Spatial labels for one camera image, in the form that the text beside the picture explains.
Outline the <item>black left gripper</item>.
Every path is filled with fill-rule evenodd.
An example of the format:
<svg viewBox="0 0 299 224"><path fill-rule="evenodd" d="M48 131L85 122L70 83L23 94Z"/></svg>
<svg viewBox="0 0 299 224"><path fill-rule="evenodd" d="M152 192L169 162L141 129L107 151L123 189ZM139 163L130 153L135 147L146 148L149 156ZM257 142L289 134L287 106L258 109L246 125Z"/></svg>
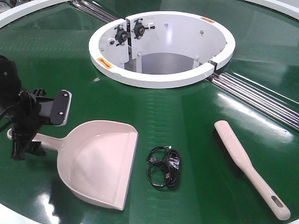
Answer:
<svg viewBox="0 0 299 224"><path fill-rule="evenodd" d="M10 125L20 128L11 130L12 159L23 161L25 153L46 155L41 141L33 141L33 138L43 125L64 126L67 123L71 98L72 94L67 90L59 91L55 98L38 97L38 101L25 88L20 88L15 95L0 94L0 118L7 119L0 130L4 131Z"/></svg>

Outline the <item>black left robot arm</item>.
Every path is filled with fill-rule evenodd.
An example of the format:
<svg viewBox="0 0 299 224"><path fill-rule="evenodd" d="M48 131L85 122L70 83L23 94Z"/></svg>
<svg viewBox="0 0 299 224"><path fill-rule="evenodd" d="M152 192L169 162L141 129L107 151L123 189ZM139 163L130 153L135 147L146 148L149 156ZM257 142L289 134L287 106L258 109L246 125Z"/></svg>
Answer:
<svg viewBox="0 0 299 224"><path fill-rule="evenodd" d="M7 119L1 126L4 131L11 127L11 158L25 160L25 154L45 156L46 152L35 136L43 125L63 126L66 124L71 93L58 92L55 98L47 98L44 89L28 91L21 84L14 61L0 57L0 117Z"/></svg>

